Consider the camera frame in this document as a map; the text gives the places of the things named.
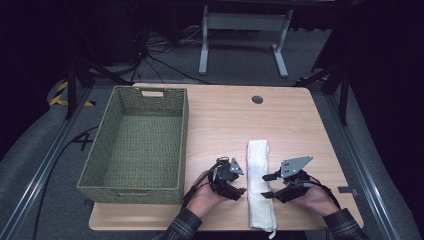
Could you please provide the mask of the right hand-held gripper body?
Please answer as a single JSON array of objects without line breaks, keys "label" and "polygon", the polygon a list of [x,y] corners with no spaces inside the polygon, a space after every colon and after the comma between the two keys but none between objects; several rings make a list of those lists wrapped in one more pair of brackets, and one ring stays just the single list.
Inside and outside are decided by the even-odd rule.
[{"label": "right hand-held gripper body", "polygon": [[304,156],[283,160],[277,176],[282,178],[286,187],[276,193],[276,198],[282,203],[289,202],[304,196],[312,187],[310,176],[303,168],[313,159],[312,156]]}]

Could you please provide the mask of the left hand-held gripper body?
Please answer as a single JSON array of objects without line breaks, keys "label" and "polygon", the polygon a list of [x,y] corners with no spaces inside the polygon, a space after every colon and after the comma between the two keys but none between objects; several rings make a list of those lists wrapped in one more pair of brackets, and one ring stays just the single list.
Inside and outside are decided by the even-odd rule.
[{"label": "left hand-held gripper body", "polygon": [[213,192],[228,198],[230,188],[234,187],[231,183],[243,174],[244,171],[235,158],[221,157],[208,173],[208,180]]}]

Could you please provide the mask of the white towel with brown print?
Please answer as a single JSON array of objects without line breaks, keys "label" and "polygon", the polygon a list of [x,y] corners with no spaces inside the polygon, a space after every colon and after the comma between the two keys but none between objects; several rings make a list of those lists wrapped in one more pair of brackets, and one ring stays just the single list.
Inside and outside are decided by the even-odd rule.
[{"label": "white towel with brown print", "polygon": [[277,229],[273,200],[263,196],[270,191],[269,184],[263,179],[268,173],[268,150],[267,140],[253,140],[248,144],[248,204],[250,227],[267,232],[268,239],[272,240]]}]

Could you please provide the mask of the person's left hand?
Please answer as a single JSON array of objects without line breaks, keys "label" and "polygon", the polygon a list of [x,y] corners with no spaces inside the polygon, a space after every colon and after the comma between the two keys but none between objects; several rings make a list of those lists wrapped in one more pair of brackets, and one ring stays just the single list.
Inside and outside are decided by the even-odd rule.
[{"label": "person's left hand", "polygon": [[199,218],[206,217],[216,206],[227,201],[227,198],[212,191],[207,178],[203,176],[207,171],[202,172],[196,179],[196,192],[186,205],[186,208]]}]

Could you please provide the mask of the person's right hand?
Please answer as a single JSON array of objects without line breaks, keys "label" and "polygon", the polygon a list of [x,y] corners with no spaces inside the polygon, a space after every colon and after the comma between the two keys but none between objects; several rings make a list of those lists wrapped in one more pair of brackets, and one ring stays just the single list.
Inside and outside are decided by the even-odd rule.
[{"label": "person's right hand", "polygon": [[327,193],[318,186],[311,187],[305,195],[294,199],[293,203],[305,207],[321,217],[329,216],[340,210]]}]

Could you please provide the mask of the black metal stand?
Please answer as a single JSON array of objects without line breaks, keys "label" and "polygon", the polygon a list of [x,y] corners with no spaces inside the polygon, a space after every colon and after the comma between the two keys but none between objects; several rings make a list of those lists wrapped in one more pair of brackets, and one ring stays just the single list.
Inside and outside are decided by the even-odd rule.
[{"label": "black metal stand", "polygon": [[325,84],[321,88],[321,91],[324,95],[332,95],[337,89],[340,89],[338,115],[342,124],[346,126],[346,112],[350,80],[348,69],[346,67],[333,66],[329,69],[321,70],[309,77],[301,77],[295,82],[294,87],[306,87],[313,82],[323,79],[324,77],[327,78]]},{"label": "black metal stand", "polygon": [[80,82],[83,88],[92,88],[94,86],[95,81],[89,69],[96,70],[118,85],[130,85],[130,82],[107,70],[103,66],[82,57],[71,58],[69,60],[66,77],[68,82],[68,107],[66,119],[70,119],[77,110],[77,82]]}]

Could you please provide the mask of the green woven basket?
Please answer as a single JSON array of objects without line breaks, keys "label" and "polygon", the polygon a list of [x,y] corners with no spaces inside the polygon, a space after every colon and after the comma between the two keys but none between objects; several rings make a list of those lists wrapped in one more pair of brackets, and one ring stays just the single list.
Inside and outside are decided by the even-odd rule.
[{"label": "green woven basket", "polygon": [[181,204],[188,116],[184,88],[115,87],[78,190],[98,203]]}]

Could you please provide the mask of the yellow black floor tape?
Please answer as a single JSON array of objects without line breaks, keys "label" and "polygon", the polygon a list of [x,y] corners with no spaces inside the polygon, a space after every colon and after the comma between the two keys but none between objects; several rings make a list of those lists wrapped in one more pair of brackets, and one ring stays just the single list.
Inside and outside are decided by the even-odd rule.
[{"label": "yellow black floor tape", "polygon": [[69,102],[62,98],[62,95],[67,89],[67,87],[68,87],[68,82],[66,80],[63,80],[58,86],[52,99],[50,100],[50,105],[62,105],[62,106],[69,105]]}]

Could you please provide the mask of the aluminium floor rail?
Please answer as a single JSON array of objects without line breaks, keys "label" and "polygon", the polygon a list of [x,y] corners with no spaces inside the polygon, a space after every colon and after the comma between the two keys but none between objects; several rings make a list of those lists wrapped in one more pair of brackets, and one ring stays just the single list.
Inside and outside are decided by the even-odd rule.
[{"label": "aluminium floor rail", "polygon": [[38,197],[39,192],[43,188],[47,175],[52,170],[53,165],[60,155],[60,151],[64,147],[65,138],[68,135],[75,119],[91,94],[91,89],[82,89],[80,95],[77,97],[74,105],[74,110],[68,119],[61,122],[60,128],[44,155],[37,170],[32,175],[29,183],[27,184],[23,195],[21,196],[18,204],[16,205],[13,213],[9,217],[3,230],[0,232],[0,240],[13,240],[19,227],[22,225],[28,212],[30,211],[33,203]]},{"label": "aluminium floor rail", "polygon": [[340,131],[342,138],[347,145],[350,156],[353,158],[353,168],[357,179],[361,185],[364,196],[369,204],[374,218],[379,226],[384,240],[400,240],[393,220],[384,204],[380,192],[372,178],[366,163],[360,157],[357,146],[354,142],[350,130],[345,126],[339,117],[338,106],[331,96],[325,96],[325,101],[329,107],[332,117],[336,121],[336,126]]}]

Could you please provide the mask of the white metal desk frame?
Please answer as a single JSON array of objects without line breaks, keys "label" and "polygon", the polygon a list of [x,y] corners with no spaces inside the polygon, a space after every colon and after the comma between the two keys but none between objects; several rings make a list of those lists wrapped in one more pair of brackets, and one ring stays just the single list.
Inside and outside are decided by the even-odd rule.
[{"label": "white metal desk frame", "polygon": [[291,23],[293,11],[288,10],[282,15],[244,14],[244,13],[216,13],[209,7],[203,7],[202,16],[202,48],[198,73],[205,75],[208,65],[208,31],[209,30],[247,30],[247,31],[275,31],[280,33],[277,43],[271,46],[274,59],[282,78],[288,77],[288,70],[282,54],[282,48]]}]

